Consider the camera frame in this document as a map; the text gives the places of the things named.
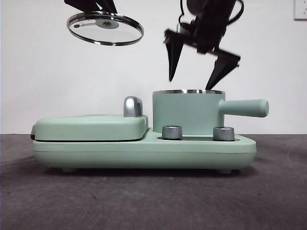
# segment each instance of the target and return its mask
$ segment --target silver latch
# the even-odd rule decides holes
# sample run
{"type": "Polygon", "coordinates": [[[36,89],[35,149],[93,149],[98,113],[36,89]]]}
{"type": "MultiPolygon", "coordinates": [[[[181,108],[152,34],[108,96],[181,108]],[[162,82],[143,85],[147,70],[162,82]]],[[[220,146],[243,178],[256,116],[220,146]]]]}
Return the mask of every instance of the silver latch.
{"type": "Polygon", "coordinates": [[[143,115],[143,103],[138,97],[126,97],[124,101],[124,117],[143,115]]]}

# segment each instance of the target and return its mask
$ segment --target robotic arm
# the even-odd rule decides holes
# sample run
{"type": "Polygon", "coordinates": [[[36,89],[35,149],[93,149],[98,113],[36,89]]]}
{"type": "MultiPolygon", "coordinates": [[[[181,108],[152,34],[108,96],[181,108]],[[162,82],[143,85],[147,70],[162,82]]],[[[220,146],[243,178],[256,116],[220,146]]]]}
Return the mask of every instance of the robotic arm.
{"type": "MultiPolygon", "coordinates": [[[[117,13],[113,0],[64,0],[66,4],[83,12],[103,11],[117,13]]],[[[206,89],[212,89],[223,77],[238,66],[240,56],[221,50],[219,44],[226,32],[226,27],[235,22],[243,13],[242,0],[187,0],[188,10],[196,16],[189,23],[182,23],[184,15],[180,0],[181,15],[179,31],[165,31],[165,44],[169,61],[169,81],[174,78],[181,50],[184,44],[195,47],[198,53],[211,53],[217,56],[213,72],[206,89]],[[236,1],[241,3],[241,10],[232,19],[231,13],[236,1]]]]}

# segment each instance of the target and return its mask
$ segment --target pot handle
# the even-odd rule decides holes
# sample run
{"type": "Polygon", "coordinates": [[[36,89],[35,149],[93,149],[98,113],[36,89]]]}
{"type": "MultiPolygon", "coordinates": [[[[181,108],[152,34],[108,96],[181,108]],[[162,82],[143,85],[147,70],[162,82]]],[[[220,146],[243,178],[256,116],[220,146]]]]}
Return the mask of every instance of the pot handle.
{"type": "Polygon", "coordinates": [[[266,117],[269,114],[269,103],[264,99],[221,101],[219,110],[225,115],[266,117]]]}

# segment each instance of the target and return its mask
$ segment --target silver knob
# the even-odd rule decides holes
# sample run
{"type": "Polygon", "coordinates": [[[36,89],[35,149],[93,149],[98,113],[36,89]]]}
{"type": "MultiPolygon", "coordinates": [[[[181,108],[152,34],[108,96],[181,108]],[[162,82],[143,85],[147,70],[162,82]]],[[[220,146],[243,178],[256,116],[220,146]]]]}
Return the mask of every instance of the silver knob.
{"type": "Polygon", "coordinates": [[[124,101],[124,117],[143,115],[143,103],[138,97],[126,97],[124,101]]]}
{"type": "Polygon", "coordinates": [[[214,127],[213,139],[220,141],[232,141],[235,140],[235,131],[232,127],[214,127]]]}
{"type": "Polygon", "coordinates": [[[162,138],[168,140],[182,139],[182,127],[181,126],[163,126],[162,138]]]}

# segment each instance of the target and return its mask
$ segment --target wall outlet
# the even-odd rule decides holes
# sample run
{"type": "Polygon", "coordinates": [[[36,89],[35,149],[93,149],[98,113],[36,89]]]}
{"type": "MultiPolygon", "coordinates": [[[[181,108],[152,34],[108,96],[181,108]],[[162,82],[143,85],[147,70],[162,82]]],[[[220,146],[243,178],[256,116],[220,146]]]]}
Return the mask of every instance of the wall outlet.
{"type": "Polygon", "coordinates": [[[294,0],[294,20],[307,21],[307,0],[294,0]]]}

